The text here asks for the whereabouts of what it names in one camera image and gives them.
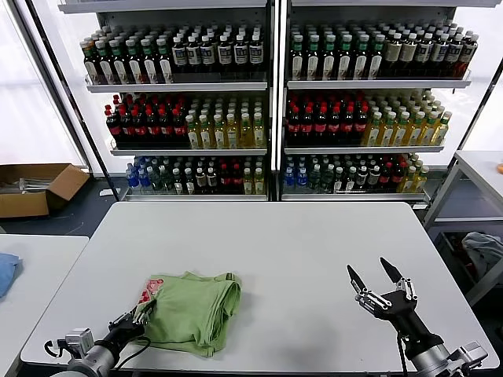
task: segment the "table leg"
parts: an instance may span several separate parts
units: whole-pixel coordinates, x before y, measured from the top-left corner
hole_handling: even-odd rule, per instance
[[[459,168],[458,162],[453,166],[452,170],[449,172],[447,179],[443,182],[440,191],[438,192],[433,204],[424,216],[423,226],[426,231],[428,231],[431,226],[435,223],[435,219],[439,215],[442,209],[445,199],[449,196],[450,192],[454,189],[454,182],[456,182],[462,175],[461,169]]]
[[[466,294],[466,301],[470,306],[474,306],[482,297],[486,295],[498,282],[503,273],[503,258],[489,270],[486,275]]]

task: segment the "green cloth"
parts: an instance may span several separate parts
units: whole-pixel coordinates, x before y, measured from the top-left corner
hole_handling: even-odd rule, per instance
[[[185,273],[181,277],[153,275],[163,283],[145,336],[153,347],[212,357],[226,345],[229,318],[240,302],[240,281],[232,273],[199,277]],[[147,302],[138,305],[137,311]]]

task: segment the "cardboard box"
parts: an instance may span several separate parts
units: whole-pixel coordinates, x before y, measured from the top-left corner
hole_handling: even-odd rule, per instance
[[[0,194],[0,218],[43,216],[62,208],[89,179],[89,175],[68,163],[0,166],[0,182],[19,178],[53,179],[45,192]]]

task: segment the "white shelf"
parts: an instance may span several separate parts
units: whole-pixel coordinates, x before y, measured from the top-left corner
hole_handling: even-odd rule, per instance
[[[416,153],[416,152],[440,152],[443,145],[414,146],[414,147],[310,147],[310,148],[285,148],[285,155],[356,155],[366,153]]]
[[[424,194],[400,193],[340,193],[340,194],[283,194],[281,200],[291,202],[376,202],[376,201],[426,201]]]
[[[163,9],[263,8],[266,0],[67,0],[57,7],[66,14],[134,12]]]
[[[267,195],[126,195],[126,202],[266,202]]]
[[[416,89],[416,88],[456,88],[463,89],[472,82],[467,79],[452,80],[316,80],[288,81],[291,90],[307,89]]]
[[[265,156],[267,149],[117,149],[114,156]]]
[[[180,82],[172,84],[88,85],[91,93],[234,92],[267,89],[267,82]]]
[[[470,6],[494,8],[501,0],[292,0],[292,6]]]

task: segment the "blue cloth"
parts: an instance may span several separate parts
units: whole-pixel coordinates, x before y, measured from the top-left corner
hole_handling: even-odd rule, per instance
[[[2,297],[13,282],[14,272],[20,259],[16,255],[0,253],[0,297]]]

